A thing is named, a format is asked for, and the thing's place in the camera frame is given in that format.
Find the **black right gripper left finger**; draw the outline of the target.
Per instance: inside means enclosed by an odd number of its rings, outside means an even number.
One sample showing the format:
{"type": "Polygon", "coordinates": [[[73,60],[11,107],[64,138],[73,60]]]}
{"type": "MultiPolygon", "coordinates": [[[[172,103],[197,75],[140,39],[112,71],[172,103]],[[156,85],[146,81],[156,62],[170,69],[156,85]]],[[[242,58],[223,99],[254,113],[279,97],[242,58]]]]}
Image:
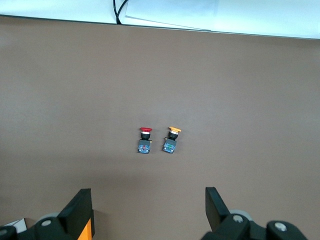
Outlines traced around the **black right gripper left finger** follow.
{"type": "Polygon", "coordinates": [[[93,206],[90,189],[81,189],[58,213],[39,220],[31,228],[18,233],[14,226],[1,226],[2,240],[91,240],[93,238],[93,206]]]}

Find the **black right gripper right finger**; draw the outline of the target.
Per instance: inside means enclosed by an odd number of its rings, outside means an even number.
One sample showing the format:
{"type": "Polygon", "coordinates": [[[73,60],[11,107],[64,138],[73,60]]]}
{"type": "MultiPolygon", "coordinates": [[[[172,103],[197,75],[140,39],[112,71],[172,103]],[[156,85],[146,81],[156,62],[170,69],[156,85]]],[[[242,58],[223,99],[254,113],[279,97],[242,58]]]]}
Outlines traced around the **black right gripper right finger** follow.
{"type": "Polygon", "coordinates": [[[306,240],[293,224],[269,221],[262,227],[244,214],[231,213],[215,187],[205,188],[205,213],[211,227],[203,240],[306,240]]]}

